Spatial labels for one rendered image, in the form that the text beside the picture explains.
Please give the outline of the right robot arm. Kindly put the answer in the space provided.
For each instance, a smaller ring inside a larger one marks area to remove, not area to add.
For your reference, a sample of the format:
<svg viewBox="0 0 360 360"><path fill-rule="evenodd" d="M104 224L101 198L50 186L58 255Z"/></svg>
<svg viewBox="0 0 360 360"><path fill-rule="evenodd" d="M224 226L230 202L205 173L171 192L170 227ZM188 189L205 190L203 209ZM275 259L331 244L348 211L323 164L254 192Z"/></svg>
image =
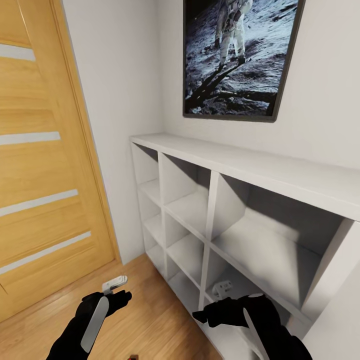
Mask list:
<svg viewBox="0 0 360 360"><path fill-rule="evenodd" d="M193 312L193 318L202 323L208 320L211 328L219 324L250 328L263 360L312 360L302 341L281 325L276 307L264 293L232 300L226 294L232 288L229 280L216 284L212 290L219 295L216 302Z"/></svg>

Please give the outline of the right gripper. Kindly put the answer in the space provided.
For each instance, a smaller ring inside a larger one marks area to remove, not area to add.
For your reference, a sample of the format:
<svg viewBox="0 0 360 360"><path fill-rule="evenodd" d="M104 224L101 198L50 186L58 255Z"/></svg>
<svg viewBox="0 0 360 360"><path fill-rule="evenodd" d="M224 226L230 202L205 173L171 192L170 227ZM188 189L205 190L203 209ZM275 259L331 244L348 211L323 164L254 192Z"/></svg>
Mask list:
<svg viewBox="0 0 360 360"><path fill-rule="evenodd" d="M228 297L219 302L214 302L207 305L203 311L193 312L193 318L196 320L206 323L208 320L209 327L214 328L219 324L228 324L237 326L232 320L230 313L230 305L232 303L231 297Z"/></svg>

